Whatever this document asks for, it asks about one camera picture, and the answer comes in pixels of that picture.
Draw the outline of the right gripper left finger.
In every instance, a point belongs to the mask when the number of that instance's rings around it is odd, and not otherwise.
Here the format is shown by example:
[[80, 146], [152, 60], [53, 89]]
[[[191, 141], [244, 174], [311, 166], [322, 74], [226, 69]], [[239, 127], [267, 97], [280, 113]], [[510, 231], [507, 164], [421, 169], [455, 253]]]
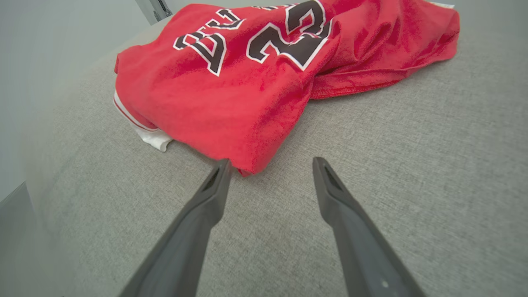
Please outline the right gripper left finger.
[[187, 201], [138, 270], [121, 297], [194, 297], [212, 228], [223, 217], [231, 162], [217, 162]]

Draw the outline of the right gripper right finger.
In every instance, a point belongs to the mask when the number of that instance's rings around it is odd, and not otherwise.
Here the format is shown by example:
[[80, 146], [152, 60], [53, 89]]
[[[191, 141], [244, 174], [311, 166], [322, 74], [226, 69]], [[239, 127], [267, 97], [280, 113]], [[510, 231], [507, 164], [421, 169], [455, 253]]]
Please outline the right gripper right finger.
[[319, 210], [332, 227], [348, 295], [424, 297], [419, 284], [330, 164], [313, 158]]

